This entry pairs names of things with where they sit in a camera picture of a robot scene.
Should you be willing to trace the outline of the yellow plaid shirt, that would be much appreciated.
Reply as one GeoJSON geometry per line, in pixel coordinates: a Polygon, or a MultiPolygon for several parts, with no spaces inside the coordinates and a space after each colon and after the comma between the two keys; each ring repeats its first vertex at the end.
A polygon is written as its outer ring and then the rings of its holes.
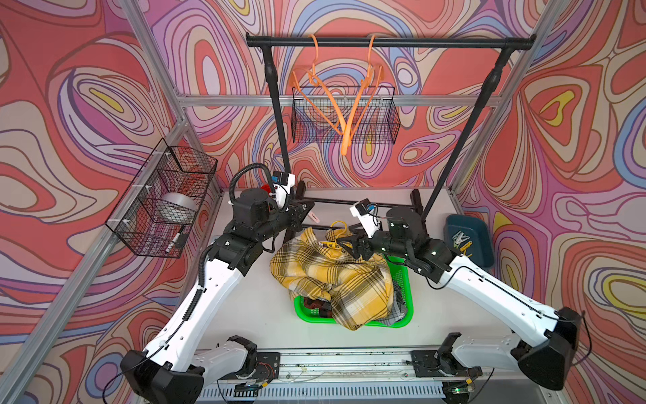
{"type": "Polygon", "coordinates": [[[312,299],[321,287],[330,290],[342,278],[344,264],[369,266],[385,260],[378,254],[370,260],[354,259],[344,249],[336,250],[321,245],[314,230],[307,227],[299,236],[286,242],[270,260],[271,274],[284,286],[292,298],[308,295],[312,299]]]}

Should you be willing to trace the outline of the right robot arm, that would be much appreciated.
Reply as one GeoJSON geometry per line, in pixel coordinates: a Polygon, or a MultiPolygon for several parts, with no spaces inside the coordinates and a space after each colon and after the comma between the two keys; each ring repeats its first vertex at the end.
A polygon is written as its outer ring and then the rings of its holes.
{"type": "Polygon", "coordinates": [[[382,254],[424,277],[434,291],[449,289],[478,304],[510,329],[498,339],[477,340],[451,333],[437,351],[441,369],[477,366],[518,370],[541,387],[560,391],[579,348],[582,314],[567,306],[555,309],[525,296],[481,269],[446,242],[429,237],[421,216],[398,206],[377,222],[373,204],[362,200],[350,209],[359,223],[338,244],[355,259],[382,254]]]}

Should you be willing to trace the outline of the pink clothespin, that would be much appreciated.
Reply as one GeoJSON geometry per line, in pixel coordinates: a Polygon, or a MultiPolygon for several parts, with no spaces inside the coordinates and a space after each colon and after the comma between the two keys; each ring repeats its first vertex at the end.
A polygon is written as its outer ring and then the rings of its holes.
{"type": "Polygon", "coordinates": [[[310,211],[308,213],[308,217],[316,224],[319,224],[321,222],[320,219],[315,215],[313,211],[310,211]]]}

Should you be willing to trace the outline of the orange hanger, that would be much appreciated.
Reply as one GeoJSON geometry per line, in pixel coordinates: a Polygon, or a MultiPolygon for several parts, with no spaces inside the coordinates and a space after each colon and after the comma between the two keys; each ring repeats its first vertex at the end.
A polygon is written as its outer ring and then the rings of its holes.
{"type": "Polygon", "coordinates": [[[360,87],[353,101],[352,107],[348,114],[348,118],[345,120],[345,126],[343,128],[343,140],[341,154],[346,156],[348,150],[350,149],[352,139],[357,131],[359,124],[363,119],[363,113],[360,114],[359,118],[356,120],[355,115],[359,108],[359,104],[363,94],[369,87],[378,87],[380,86],[383,80],[383,67],[381,65],[373,65],[372,63],[372,53],[373,53],[373,44],[376,39],[376,35],[372,35],[368,45],[368,54],[367,54],[367,72],[363,80],[359,82],[360,87]]]}
{"type": "Polygon", "coordinates": [[[319,89],[323,90],[324,94],[326,94],[326,97],[331,102],[331,106],[333,107],[334,111],[336,112],[337,123],[334,125],[332,123],[332,121],[330,119],[328,119],[325,115],[323,115],[323,118],[331,126],[331,128],[333,130],[335,130],[342,137],[343,143],[347,143],[349,145],[350,142],[351,142],[351,138],[352,138],[352,130],[353,130],[352,126],[353,126],[353,121],[354,121],[354,117],[355,117],[355,114],[356,114],[357,106],[353,105],[353,107],[350,109],[350,111],[348,113],[348,117],[344,116],[343,112],[341,111],[341,108],[339,107],[338,103],[336,102],[335,97],[332,95],[331,90],[328,89],[326,84],[324,84],[324,82],[322,82],[321,79],[316,74],[316,63],[317,63],[318,57],[319,57],[319,45],[318,45],[318,40],[316,39],[315,35],[310,35],[310,38],[313,41],[314,47],[316,49],[315,58],[314,58],[313,62],[311,63],[311,70],[305,70],[304,68],[299,68],[299,69],[295,68],[292,71],[292,83],[294,84],[294,87],[297,89],[297,91],[308,102],[311,102],[311,100],[307,96],[305,96],[304,93],[303,93],[302,87],[300,85],[300,79],[299,79],[299,77],[297,76],[297,73],[296,73],[297,70],[306,73],[306,75],[308,77],[308,80],[309,80],[309,84],[311,85],[311,87],[319,88],[319,89]]]}

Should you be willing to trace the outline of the yellow clothespin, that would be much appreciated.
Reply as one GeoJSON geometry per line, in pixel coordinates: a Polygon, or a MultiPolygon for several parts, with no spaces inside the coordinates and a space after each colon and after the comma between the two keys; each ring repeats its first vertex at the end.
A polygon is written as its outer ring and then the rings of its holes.
{"type": "Polygon", "coordinates": [[[474,245],[474,242],[472,240],[466,241],[466,242],[464,242],[463,244],[460,245],[459,251],[462,254],[467,254],[468,249],[470,247],[472,247],[473,245],[474,245]]]}

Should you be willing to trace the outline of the grey plaid shirt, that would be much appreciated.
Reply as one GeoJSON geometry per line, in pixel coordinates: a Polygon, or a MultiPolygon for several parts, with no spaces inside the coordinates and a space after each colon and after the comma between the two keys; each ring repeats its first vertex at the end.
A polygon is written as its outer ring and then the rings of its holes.
{"type": "Polygon", "coordinates": [[[381,323],[387,327],[393,327],[396,323],[403,320],[408,313],[402,289],[396,281],[394,282],[393,287],[394,298],[392,307],[389,309],[387,316],[377,319],[378,323],[381,323]]]}

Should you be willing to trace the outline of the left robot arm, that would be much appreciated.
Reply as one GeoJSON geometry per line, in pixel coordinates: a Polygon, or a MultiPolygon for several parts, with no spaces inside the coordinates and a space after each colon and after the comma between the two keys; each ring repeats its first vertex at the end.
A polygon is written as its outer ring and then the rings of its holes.
{"type": "Polygon", "coordinates": [[[133,392],[151,403],[194,403],[203,388],[227,375],[257,377],[257,345],[233,336],[202,355],[206,328],[229,294],[264,253],[264,242],[287,229],[299,231],[314,207],[311,200],[277,200],[263,189],[244,190],[231,200],[233,217],[199,259],[191,294],[160,333],[120,362],[133,392]]]}

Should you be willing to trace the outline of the yellow hanger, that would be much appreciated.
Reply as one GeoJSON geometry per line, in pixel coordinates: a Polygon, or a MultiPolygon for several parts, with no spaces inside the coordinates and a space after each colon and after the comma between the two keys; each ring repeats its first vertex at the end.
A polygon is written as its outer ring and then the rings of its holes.
{"type": "Polygon", "coordinates": [[[348,228],[348,224],[344,221],[335,221],[331,225],[331,229],[326,232],[326,240],[321,242],[324,247],[341,250],[342,247],[337,243],[339,238],[352,236],[352,231],[348,228]]]}

